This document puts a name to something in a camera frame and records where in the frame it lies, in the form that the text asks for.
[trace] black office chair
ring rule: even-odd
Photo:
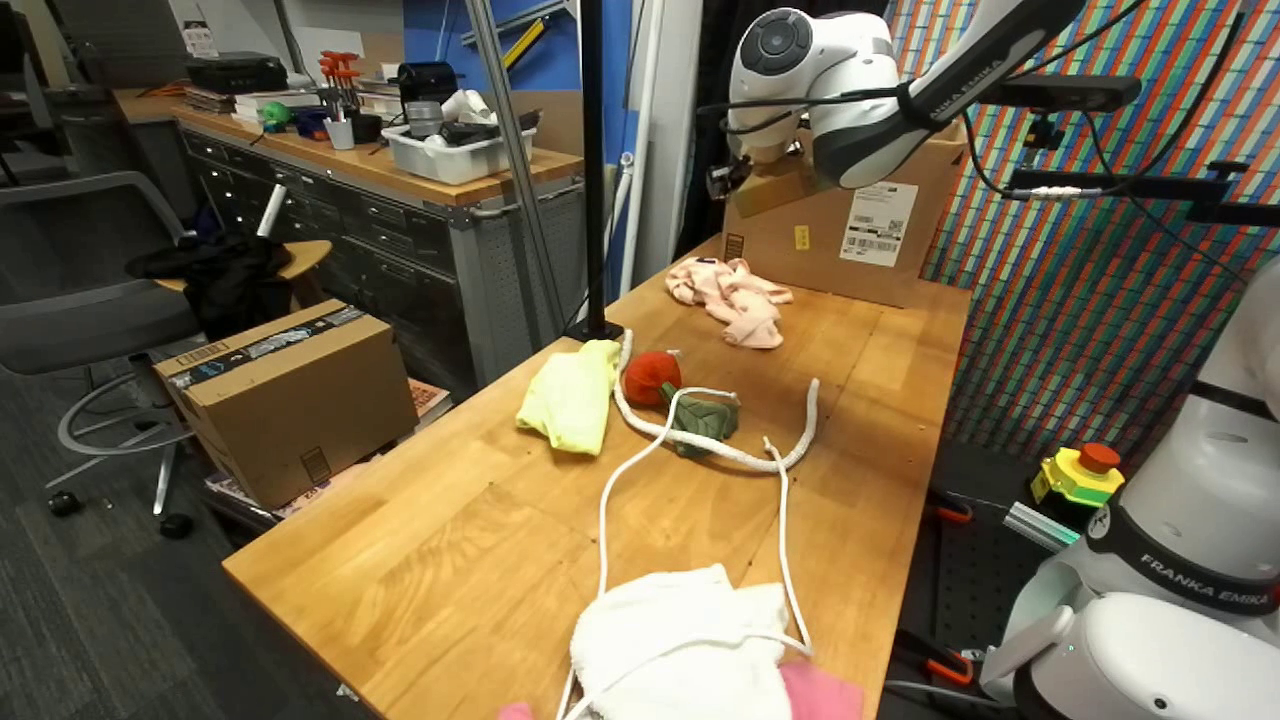
[[[54,424],[54,441],[87,456],[44,485],[54,517],[80,510],[59,485],[110,456],[161,454],[151,517],[164,535],[193,530],[186,517],[168,514],[177,443],[186,441],[186,430],[170,411],[147,351],[198,337],[198,330],[179,292],[123,271],[127,260],[177,242],[179,222],[156,183],[137,172],[0,189],[0,363],[25,378],[109,359],[133,363],[133,378],[93,388]],[[87,419],[118,392],[133,396],[127,411]]]

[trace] cardboard box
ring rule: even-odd
[[[388,323],[340,299],[193,347],[156,374],[217,470],[273,514],[416,424]]]
[[[725,208],[725,250],[750,271],[901,303],[950,212],[965,177],[954,127],[922,142],[891,177],[868,189],[830,189],[798,158],[750,177]]]

